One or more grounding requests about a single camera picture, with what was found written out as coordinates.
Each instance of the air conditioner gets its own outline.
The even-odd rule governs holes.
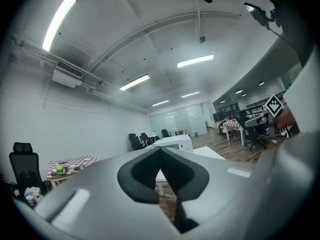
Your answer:
[[[77,78],[77,79],[81,79],[85,74],[84,71],[82,71],[82,70],[76,68],[75,66],[72,66],[62,60],[58,60],[55,68],[74,77],[74,78]]]
[[[76,86],[79,86],[82,84],[81,80],[76,79],[66,73],[63,73],[56,68],[53,71],[52,81],[55,81],[59,84],[62,84],[71,88],[75,88]]]

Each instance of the hand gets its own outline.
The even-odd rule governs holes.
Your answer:
[[[276,119],[275,123],[278,130],[281,130],[285,127],[294,125],[296,120],[290,109],[286,107],[281,115],[279,115],[279,117]]]

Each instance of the wooden floor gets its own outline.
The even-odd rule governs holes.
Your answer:
[[[191,138],[193,149],[195,150],[208,146],[226,160],[256,163],[264,149],[257,147],[253,148],[252,151],[249,151],[249,147],[242,146],[241,144],[240,132],[235,131],[235,133],[236,136],[233,138],[230,137],[230,141],[228,141],[226,137],[224,138],[219,135],[219,131],[217,129],[208,128],[207,134]],[[276,146],[277,145],[272,142],[268,142],[266,144],[267,149],[273,149]],[[155,188],[155,191],[159,193],[159,189],[157,187]],[[165,194],[176,198],[175,193],[169,185],[164,186],[163,191]],[[175,220],[177,200],[165,195],[164,197],[159,196],[159,202],[160,208],[167,218],[173,223]]]

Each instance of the ceiling light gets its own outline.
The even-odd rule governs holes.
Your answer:
[[[160,105],[160,104],[163,104],[163,103],[167,103],[167,102],[169,102],[169,100],[166,100],[166,101],[162,101],[162,102],[160,102],[160,103],[157,103],[157,104],[153,104],[152,106],[157,106],[157,105]]]
[[[135,86],[137,84],[140,84],[141,82],[145,81],[145,80],[148,80],[150,77],[146,74],[136,80],[133,80],[132,82],[126,84],[124,87],[121,87],[120,90],[124,91],[132,86]]]
[[[181,96],[181,98],[185,98],[185,97],[188,97],[188,96],[191,96],[191,95],[195,95],[195,94],[198,94],[198,93],[200,93],[200,91]]]
[[[42,48],[46,50],[47,52],[50,51],[50,47],[52,44],[52,41],[55,38],[56,32],[61,24],[61,22],[64,20],[65,16],[67,15],[68,11],[71,9],[71,7],[75,4],[77,0],[64,0],[58,10],[56,11],[50,26],[46,32]]]
[[[205,56],[205,57],[200,57],[200,58],[194,58],[194,59],[190,59],[184,62],[179,62],[177,64],[178,68],[184,67],[184,66],[188,66],[194,63],[198,63],[198,62],[205,62],[205,61],[209,61],[212,60],[214,58],[214,55],[209,55],[209,56]]]

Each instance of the checkered tablecloth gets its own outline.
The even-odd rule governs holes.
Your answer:
[[[53,161],[50,161],[48,163],[48,171],[47,171],[47,174],[46,174],[46,177],[49,179],[49,178],[53,178],[55,176],[52,176],[51,175],[51,172],[53,170],[53,168],[56,168],[56,167],[59,167],[59,166],[62,166],[62,167],[66,167],[66,166],[71,166],[71,165],[75,165],[75,166],[81,166],[81,170],[97,161],[100,161],[102,159],[100,158],[96,158],[96,157],[93,157],[93,156],[90,156],[90,155],[85,155],[85,156],[79,156],[79,157],[74,157],[74,158],[68,158],[68,159],[60,159],[60,160],[53,160]],[[59,162],[61,161],[67,161],[66,163],[63,163],[63,164],[59,164]],[[72,170],[69,168],[68,172],[66,173],[66,175],[68,174],[72,174],[74,173],[75,170]]]
[[[232,127],[232,128],[238,128],[240,127],[240,124],[237,121],[229,121],[229,122],[224,122],[223,127]]]

